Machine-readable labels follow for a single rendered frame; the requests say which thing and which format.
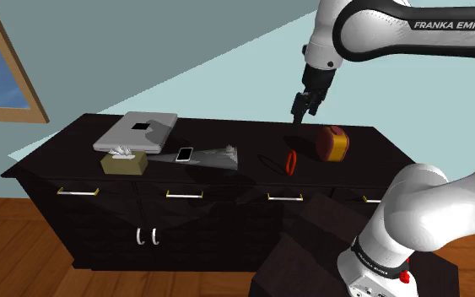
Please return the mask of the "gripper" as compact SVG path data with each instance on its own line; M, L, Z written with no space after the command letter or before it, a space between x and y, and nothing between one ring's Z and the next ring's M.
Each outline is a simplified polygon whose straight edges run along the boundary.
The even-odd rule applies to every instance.
M305 113L314 116L321 102L325 99L329 88L332 85L336 70L321 70L305 65L302 83L305 87L303 93L297 93L291 108L294 117L293 123L300 124Z

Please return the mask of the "white smartphone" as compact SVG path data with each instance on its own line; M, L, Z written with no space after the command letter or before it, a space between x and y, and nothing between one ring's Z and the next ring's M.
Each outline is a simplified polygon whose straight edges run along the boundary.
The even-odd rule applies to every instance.
M193 147L180 148L175 157L175 162L189 162L191 160L193 150Z

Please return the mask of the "dark wooden sideboard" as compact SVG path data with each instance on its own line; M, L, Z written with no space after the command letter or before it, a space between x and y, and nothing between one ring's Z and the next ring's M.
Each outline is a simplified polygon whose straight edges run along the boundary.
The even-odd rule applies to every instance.
M233 146L237 169L151 160L141 175L108 175L92 145L116 121L82 115L5 172L76 268L254 272L309 199L380 198L411 162L373 127L345 127L345 158L324 162L316 124L181 118L166 154Z

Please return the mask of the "grey closed laptop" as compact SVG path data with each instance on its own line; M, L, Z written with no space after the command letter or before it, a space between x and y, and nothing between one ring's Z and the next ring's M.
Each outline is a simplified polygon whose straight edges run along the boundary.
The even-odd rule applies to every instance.
M177 119L176 113L129 111L93 144L93 149L107 152L127 147L159 154Z

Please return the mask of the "olive tissue box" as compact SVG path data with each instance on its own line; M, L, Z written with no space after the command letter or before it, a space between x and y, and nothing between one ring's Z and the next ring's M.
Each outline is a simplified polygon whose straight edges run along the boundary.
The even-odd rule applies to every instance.
M148 165L148 158L143 151L132 151L125 146L112 148L100 161L106 174L140 176Z

